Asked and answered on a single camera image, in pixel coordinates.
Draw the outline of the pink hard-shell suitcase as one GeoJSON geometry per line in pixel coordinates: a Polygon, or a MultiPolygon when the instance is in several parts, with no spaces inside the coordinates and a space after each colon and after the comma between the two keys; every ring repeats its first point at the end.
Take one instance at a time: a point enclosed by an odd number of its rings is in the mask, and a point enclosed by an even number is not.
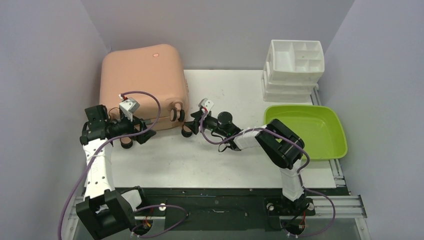
{"type": "Polygon", "coordinates": [[[154,131],[181,127],[189,110],[189,89],[177,49],[169,44],[118,50],[102,61],[99,104],[120,119],[119,94],[139,103],[134,116],[154,131]]]}

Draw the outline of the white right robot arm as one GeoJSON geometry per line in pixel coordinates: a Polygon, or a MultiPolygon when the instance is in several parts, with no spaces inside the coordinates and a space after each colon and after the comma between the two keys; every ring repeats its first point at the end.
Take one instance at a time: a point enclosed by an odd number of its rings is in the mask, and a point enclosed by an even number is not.
{"type": "Polygon", "coordinates": [[[225,150],[241,151],[260,147],[276,165],[282,180],[282,208],[289,215],[313,213],[315,206],[307,197],[300,179],[301,158],[304,155],[304,141],[280,120],[273,119],[266,125],[242,130],[233,123],[233,116],[223,111],[217,117],[199,110],[191,116],[192,121],[182,125],[181,134],[189,138],[210,131],[211,136],[220,138],[217,145],[225,150]]]}

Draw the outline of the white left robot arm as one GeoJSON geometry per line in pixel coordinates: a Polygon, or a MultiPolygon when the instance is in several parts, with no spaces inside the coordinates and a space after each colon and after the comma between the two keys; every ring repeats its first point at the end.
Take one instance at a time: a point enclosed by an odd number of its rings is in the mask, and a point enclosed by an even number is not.
{"type": "Polygon", "coordinates": [[[125,229],[136,226],[135,215],[143,215],[149,209],[149,201],[135,186],[120,193],[112,176],[113,139],[129,135],[129,149],[133,142],[140,145],[156,135],[148,129],[143,119],[132,120],[120,114],[112,120],[105,105],[85,109],[87,122],[83,126],[80,143],[86,155],[88,167],[84,199],[76,205],[76,214],[95,240],[102,240],[125,229]]]}

